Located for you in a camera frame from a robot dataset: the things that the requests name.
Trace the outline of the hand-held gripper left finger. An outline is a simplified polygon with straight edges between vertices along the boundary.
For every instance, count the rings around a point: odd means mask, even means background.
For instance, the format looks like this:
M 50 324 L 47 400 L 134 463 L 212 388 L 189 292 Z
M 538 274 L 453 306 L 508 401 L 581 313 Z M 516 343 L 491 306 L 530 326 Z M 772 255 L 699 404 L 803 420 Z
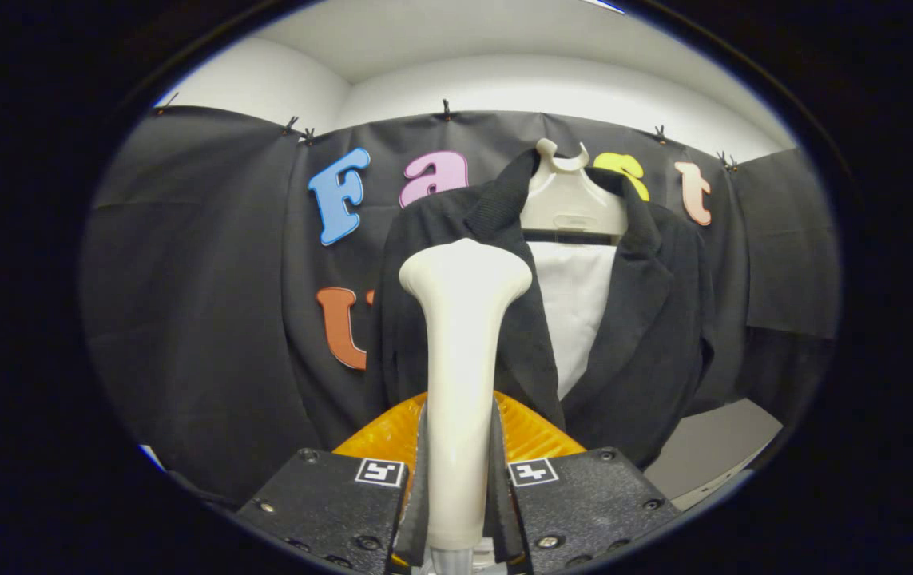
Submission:
M 332 570 L 409 574 L 427 548 L 426 403 L 400 403 L 332 451 L 296 451 L 238 520 Z

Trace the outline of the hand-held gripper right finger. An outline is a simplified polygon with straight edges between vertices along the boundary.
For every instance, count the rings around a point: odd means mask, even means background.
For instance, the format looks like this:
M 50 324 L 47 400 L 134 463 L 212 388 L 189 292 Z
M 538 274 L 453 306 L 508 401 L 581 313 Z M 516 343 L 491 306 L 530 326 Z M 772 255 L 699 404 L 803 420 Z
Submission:
M 508 571 L 581 570 L 632 552 L 679 516 L 616 448 L 586 449 L 514 398 L 494 397 L 491 536 Z

